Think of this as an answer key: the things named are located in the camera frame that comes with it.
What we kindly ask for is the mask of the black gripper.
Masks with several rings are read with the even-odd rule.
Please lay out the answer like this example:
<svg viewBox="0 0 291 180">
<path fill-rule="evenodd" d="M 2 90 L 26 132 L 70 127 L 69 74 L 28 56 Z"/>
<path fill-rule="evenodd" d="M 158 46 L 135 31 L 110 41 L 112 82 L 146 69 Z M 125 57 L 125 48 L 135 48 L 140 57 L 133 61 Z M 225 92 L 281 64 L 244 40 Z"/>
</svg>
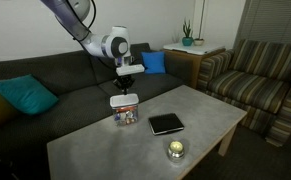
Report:
<svg viewBox="0 0 291 180">
<path fill-rule="evenodd" d="M 124 75 L 118 76 L 114 81 L 113 84 L 122 89 L 122 93 L 126 95 L 129 92 L 130 87 L 133 85 L 135 79 L 131 75 Z"/>
</svg>

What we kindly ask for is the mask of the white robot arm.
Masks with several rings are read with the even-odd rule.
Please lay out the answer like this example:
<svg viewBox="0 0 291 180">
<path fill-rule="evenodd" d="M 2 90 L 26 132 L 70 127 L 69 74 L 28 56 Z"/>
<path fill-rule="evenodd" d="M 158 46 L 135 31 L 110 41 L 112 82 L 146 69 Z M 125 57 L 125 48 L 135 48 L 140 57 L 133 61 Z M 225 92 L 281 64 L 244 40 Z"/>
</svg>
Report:
<svg viewBox="0 0 291 180">
<path fill-rule="evenodd" d="M 94 34 L 90 28 L 96 18 L 94 0 L 40 0 L 53 13 L 59 24 L 84 50 L 96 57 L 115 60 L 118 79 L 115 85 L 127 93 L 134 80 L 129 72 L 132 65 L 128 29 L 113 26 L 109 35 Z"/>
</svg>

